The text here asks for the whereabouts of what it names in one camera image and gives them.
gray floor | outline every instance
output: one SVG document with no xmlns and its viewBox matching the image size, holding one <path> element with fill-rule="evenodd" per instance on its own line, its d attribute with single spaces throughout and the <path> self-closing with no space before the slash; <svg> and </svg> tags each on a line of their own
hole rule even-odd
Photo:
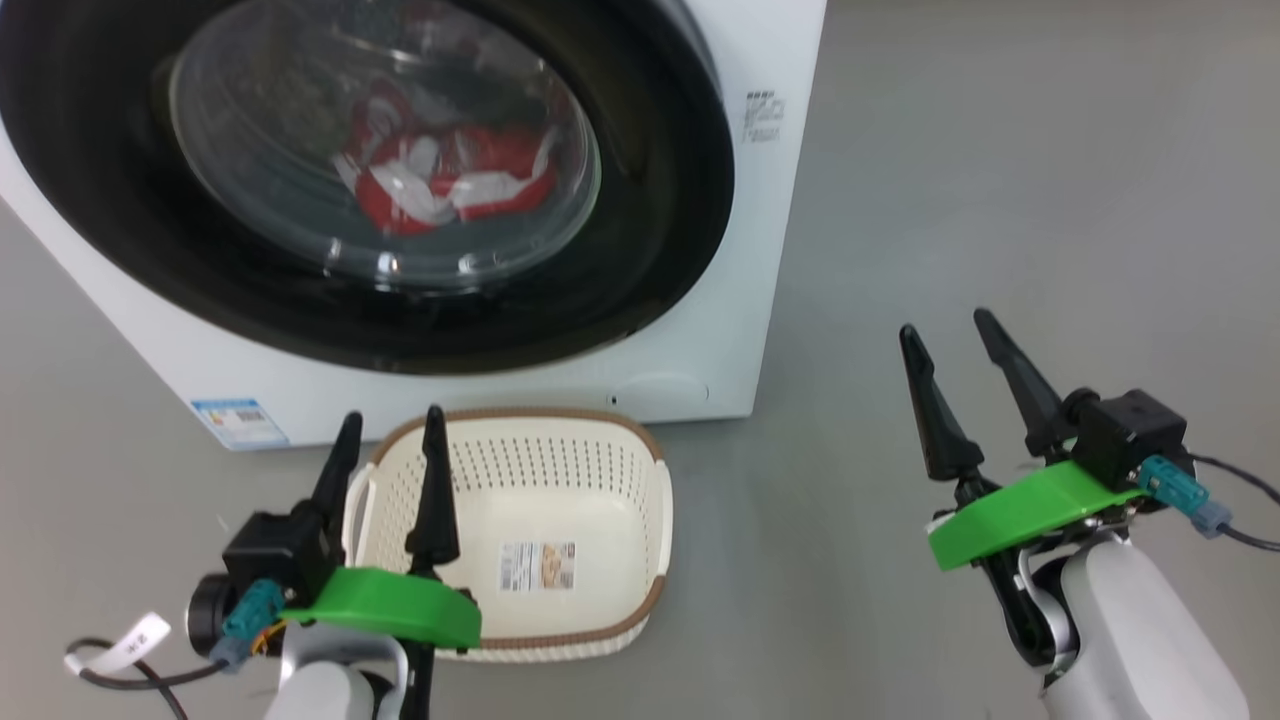
<svg viewBox="0 0 1280 720">
<path fill-rule="evenodd" d="M 1260 470 L 1280 386 L 1280 4 L 842 0 L 829 10 L 756 414 L 658 428 L 677 543 L 612 659 L 438 673 L 439 717 L 1034 719 L 1036 680 L 974 571 L 941 574 L 895 332 L 920 325 L 988 474 L 1025 457 L 969 310 L 1061 388 L 1142 384 L 1192 443 Z M 0 694 L 24 717 L 165 717 L 60 648 L 172 620 L 255 507 L 321 451 L 224 452 L 0 209 Z M 1277 509 L 1212 480 L 1240 524 Z M 1137 542 L 1280 716 L 1277 560 L 1178 518 Z M 178 639 L 163 669 L 195 662 Z M 183 691 L 255 717 L 271 669 Z"/>
</svg>

white washing machine body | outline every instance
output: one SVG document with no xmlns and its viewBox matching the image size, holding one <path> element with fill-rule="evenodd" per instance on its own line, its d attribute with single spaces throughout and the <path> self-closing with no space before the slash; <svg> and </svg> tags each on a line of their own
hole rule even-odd
<svg viewBox="0 0 1280 720">
<path fill-rule="evenodd" d="M 0 10 L 12 1 L 0 0 Z M 330 442 L 353 409 L 365 415 L 366 438 L 381 437 L 433 402 L 572 406 L 646 423 L 745 416 L 760 373 L 824 5 L 686 0 L 713 58 L 733 143 L 732 210 L 721 245 L 689 292 L 644 328 L 535 366 L 402 374 L 278 350 L 179 307 L 104 256 L 46 199 L 9 132 L 0 133 L 0 193 L 233 450 Z"/>
</svg>

green plastic part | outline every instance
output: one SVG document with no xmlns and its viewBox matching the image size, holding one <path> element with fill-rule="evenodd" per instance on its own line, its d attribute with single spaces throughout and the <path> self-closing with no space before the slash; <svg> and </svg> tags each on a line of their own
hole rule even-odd
<svg viewBox="0 0 1280 720">
<path fill-rule="evenodd" d="M 380 568 L 338 568 L 311 607 L 285 620 L 329 623 L 440 648 L 480 646 L 480 609 L 444 583 Z"/>
<path fill-rule="evenodd" d="M 966 505 L 929 534 L 929 547 L 954 570 L 1142 495 L 1111 492 L 1075 462 L 1059 462 Z"/>
</svg>

perforated basket wall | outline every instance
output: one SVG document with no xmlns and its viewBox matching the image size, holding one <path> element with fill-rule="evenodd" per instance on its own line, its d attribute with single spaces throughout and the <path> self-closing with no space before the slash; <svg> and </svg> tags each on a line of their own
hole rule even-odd
<svg viewBox="0 0 1280 720">
<path fill-rule="evenodd" d="M 484 616 L 479 651 L 442 659 L 545 662 L 617 652 L 662 594 L 671 475 L 640 425 L 568 410 L 448 415 L 462 557 L 438 569 Z M 403 573 L 426 459 L 421 420 L 375 451 L 347 496 L 348 564 Z"/>
</svg>

washing machine door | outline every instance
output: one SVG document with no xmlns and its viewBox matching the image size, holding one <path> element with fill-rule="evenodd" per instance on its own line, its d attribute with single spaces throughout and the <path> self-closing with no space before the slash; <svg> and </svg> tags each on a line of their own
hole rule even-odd
<svg viewBox="0 0 1280 720">
<path fill-rule="evenodd" d="M 0 120 L 133 278 L 330 363 L 471 373 L 662 315 L 732 201 L 671 0 L 0 0 Z"/>
</svg>

